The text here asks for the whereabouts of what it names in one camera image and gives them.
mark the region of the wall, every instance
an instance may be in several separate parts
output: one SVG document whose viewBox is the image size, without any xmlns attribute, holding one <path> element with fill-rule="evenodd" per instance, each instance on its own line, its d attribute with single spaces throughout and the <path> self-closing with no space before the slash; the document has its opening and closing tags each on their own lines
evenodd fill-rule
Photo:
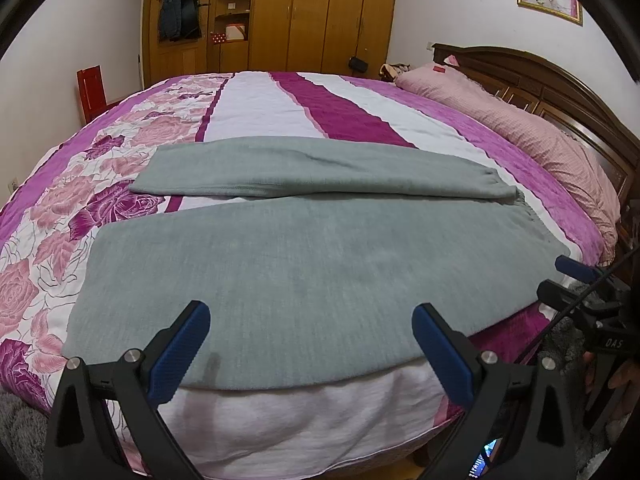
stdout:
<svg viewBox="0 0 640 480">
<path fill-rule="evenodd" d="M 640 137 L 640 87 L 586 12 L 580 27 L 516 0 L 396 0 L 388 61 L 431 61 L 430 41 L 506 46 L 545 57 L 581 79 Z"/>
<path fill-rule="evenodd" d="M 0 60 L 0 206 L 84 122 L 76 72 L 100 65 L 107 100 L 141 89 L 142 0 L 46 0 Z"/>
</svg>

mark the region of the hand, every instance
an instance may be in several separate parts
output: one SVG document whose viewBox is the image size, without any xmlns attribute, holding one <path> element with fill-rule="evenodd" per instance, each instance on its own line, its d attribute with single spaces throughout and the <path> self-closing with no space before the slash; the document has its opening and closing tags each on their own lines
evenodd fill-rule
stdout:
<svg viewBox="0 0 640 480">
<path fill-rule="evenodd" d="M 594 359 L 595 354 L 585 352 L 584 362 L 589 365 L 585 376 L 587 393 L 590 393 L 591 390 L 593 390 L 593 381 L 595 377 Z M 640 364 L 633 359 L 629 359 L 620 368 L 618 368 L 618 370 L 616 370 L 610 378 L 607 386 L 613 390 L 627 383 L 630 383 L 629 387 L 626 390 L 625 396 L 612 413 L 611 420 L 618 420 L 627 413 L 631 413 L 640 398 Z"/>
</svg>

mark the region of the wooden wardrobe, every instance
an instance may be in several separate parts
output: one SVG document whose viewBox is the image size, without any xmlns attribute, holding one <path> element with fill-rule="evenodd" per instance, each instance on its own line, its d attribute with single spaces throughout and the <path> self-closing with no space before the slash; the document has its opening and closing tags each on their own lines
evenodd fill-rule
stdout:
<svg viewBox="0 0 640 480">
<path fill-rule="evenodd" d="M 145 87 L 172 76 L 268 70 L 378 78 L 386 61 L 395 0 L 200 0 L 202 37 L 159 41 L 161 0 L 144 0 Z M 244 40 L 215 44 L 212 35 L 240 23 Z M 364 74 L 349 68 L 366 61 Z"/>
</svg>

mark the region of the headboard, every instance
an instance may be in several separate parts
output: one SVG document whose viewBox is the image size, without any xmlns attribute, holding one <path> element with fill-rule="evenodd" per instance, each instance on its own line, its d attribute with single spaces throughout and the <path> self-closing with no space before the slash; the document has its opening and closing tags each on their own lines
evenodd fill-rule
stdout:
<svg viewBox="0 0 640 480">
<path fill-rule="evenodd" d="M 591 150 L 618 192 L 620 242 L 630 246 L 628 203 L 640 198 L 638 139 L 606 104 L 578 78 L 548 60 L 499 46 L 433 45 L 433 60 L 446 64 L 451 54 L 470 79 L 527 112 L 539 115 Z"/>
</svg>

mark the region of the blue gripper pad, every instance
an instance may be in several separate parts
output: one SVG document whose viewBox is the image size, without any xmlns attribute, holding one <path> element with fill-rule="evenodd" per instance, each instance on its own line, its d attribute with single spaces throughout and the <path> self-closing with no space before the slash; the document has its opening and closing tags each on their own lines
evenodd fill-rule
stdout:
<svg viewBox="0 0 640 480">
<path fill-rule="evenodd" d="M 412 328 L 449 399 L 469 410 L 482 373 L 476 348 L 463 334 L 454 332 L 429 303 L 414 309 Z"/>
<path fill-rule="evenodd" d="M 187 309 L 191 312 L 185 316 L 184 320 L 180 320 L 183 315 L 187 314 Z M 148 372 L 146 397 L 151 405 L 164 404 L 173 398 L 182 378 L 209 333 L 211 324 L 209 307 L 201 301 L 192 301 L 187 309 L 168 329 L 174 331 L 177 329 L 177 331 L 164 346 L 164 351 L 158 356 Z M 176 324 L 179 322 L 181 322 L 181 326 L 178 327 Z"/>
<path fill-rule="evenodd" d="M 593 283 L 600 277 L 598 269 L 586 266 L 564 255 L 556 258 L 556 270 L 583 283 Z"/>
</svg>

